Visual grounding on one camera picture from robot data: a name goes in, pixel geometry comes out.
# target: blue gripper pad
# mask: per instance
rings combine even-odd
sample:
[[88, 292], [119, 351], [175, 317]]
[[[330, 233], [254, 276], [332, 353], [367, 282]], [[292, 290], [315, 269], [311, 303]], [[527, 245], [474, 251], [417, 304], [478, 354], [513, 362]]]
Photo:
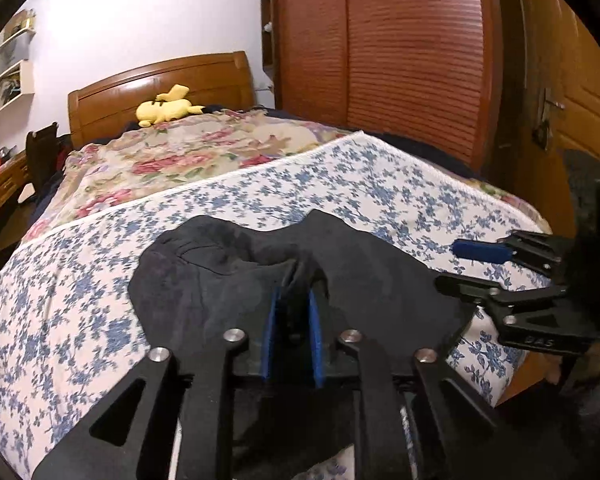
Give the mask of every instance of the blue gripper pad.
[[309, 337], [311, 340], [311, 358], [314, 364], [314, 381], [316, 388], [324, 386], [324, 372], [322, 371], [322, 329], [318, 304], [315, 302], [314, 292], [309, 291]]
[[280, 290], [277, 288], [271, 298], [271, 308], [267, 317], [267, 325], [262, 337], [262, 354], [260, 355], [260, 374], [267, 380], [271, 373], [271, 360], [273, 358], [273, 338], [276, 327], [276, 305], [280, 299]]
[[458, 258], [489, 264], [503, 264], [513, 256], [513, 249], [504, 244], [490, 244], [475, 240], [456, 240], [451, 244], [451, 252]]

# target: chair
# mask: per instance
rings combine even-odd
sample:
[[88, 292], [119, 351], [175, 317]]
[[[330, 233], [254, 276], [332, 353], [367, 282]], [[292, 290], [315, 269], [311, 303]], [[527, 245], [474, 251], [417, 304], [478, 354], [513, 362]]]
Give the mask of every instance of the chair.
[[56, 172], [58, 159], [58, 123], [53, 123], [36, 132], [27, 134], [27, 168], [33, 189], [39, 193], [45, 183]]

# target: pink floral blanket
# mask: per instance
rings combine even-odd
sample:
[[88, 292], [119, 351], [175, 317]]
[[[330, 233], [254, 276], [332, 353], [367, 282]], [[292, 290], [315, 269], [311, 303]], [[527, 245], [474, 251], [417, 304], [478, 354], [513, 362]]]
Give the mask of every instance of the pink floral blanket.
[[306, 152], [349, 134], [324, 124], [223, 110], [124, 133], [72, 152], [64, 180], [23, 242], [171, 187]]

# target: pikachu plush toy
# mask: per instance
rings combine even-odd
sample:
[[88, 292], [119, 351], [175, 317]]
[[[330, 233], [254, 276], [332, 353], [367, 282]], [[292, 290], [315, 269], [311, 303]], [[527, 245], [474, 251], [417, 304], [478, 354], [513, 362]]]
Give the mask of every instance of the pikachu plush toy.
[[182, 85], [173, 85], [167, 94], [158, 94], [155, 101], [142, 103], [136, 109], [136, 117], [141, 128], [152, 124], [181, 119], [189, 114], [201, 114], [203, 106], [192, 106], [184, 96], [189, 89]]

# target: white wall shelf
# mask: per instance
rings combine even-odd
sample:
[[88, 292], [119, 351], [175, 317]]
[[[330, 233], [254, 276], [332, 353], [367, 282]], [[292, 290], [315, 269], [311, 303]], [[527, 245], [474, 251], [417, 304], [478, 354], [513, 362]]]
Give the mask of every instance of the white wall shelf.
[[2, 47], [4, 47], [6, 44], [10, 43], [11, 41], [15, 40], [17, 37], [22, 36], [23, 34], [29, 34], [33, 37], [33, 35], [36, 33], [35, 30], [33, 30], [30, 27], [26, 27], [26, 28], [21, 28], [19, 31], [14, 32], [13, 34], [11, 34], [6, 40], [4, 40], [1, 44], [0, 44], [0, 49]]
[[[26, 18], [21, 16], [22, 12], [16, 14], [12, 21]], [[23, 27], [8, 38], [3, 39], [5, 30], [13, 30], [13, 23], [8, 24], [0, 34], [0, 101], [5, 99], [9, 92], [12, 93], [17, 91], [17, 86], [14, 83], [5, 81], [6, 78], [12, 78], [20, 83], [20, 93], [16, 94], [13, 98], [7, 102], [0, 102], [0, 115], [1, 112], [12, 103], [16, 102], [19, 98], [24, 95], [31, 95], [34, 92], [33, 89], [33, 68], [29, 60], [29, 43], [36, 31], [29, 26], [32, 23], [28, 18], [26, 19], [27, 27]]]

